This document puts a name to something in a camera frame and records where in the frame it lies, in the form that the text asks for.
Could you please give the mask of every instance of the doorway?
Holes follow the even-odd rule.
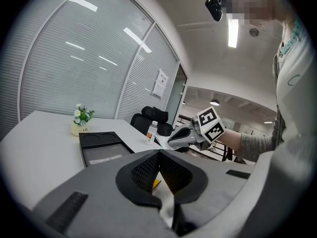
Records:
[[[168,121],[170,125],[173,125],[178,108],[180,106],[180,101],[183,96],[185,89],[187,77],[181,66],[178,67],[176,78],[172,87],[172,91],[169,96],[168,103],[166,105],[165,111],[168,112]]]

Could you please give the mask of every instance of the gray sleeve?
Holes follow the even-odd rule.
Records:
[[[278,133],[278,115],[275,118],[273,125],[273,133],[271,137],[257,137],[242,133],[241,147],[235,156],[239,159],[246,159],[256,162],[261,153],[273,151],[276,146],[277,133]]]

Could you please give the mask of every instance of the chair headrest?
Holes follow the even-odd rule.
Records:
[[[141,111],[142,115],[157,122],[165,123],[168,121],[168,112],[161,111],[156,107],[144,107]]]

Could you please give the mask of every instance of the black tray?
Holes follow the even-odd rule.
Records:
[[[85,167],[134,153],[115,132],[79,133]]]

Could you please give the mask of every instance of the black office chair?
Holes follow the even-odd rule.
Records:
[[[155,107],[144,107],[141,113],[142,114],[135,114],[130,123],[139,132],[147,135],[152,122],[157,121],[159,135],[170,136],[172,134],[172,125],[166,123],[168,121],[168,112],[161,111]]]

